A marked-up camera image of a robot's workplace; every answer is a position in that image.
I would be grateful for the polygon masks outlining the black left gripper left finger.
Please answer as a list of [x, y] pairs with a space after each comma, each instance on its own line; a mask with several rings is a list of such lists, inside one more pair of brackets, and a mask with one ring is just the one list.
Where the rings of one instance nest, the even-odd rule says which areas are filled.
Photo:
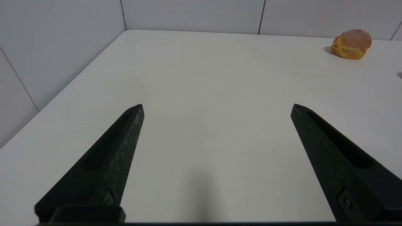
[[124, 223], [120, 206], [144, 121], [127, 109], [35, 204], [39, 223]]

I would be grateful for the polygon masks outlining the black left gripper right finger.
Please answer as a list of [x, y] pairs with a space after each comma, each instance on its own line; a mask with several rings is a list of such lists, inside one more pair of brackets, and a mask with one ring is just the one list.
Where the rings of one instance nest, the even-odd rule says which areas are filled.
[[313, 110], [291, 120], [337, 222], [401, 222], [402, 181]]

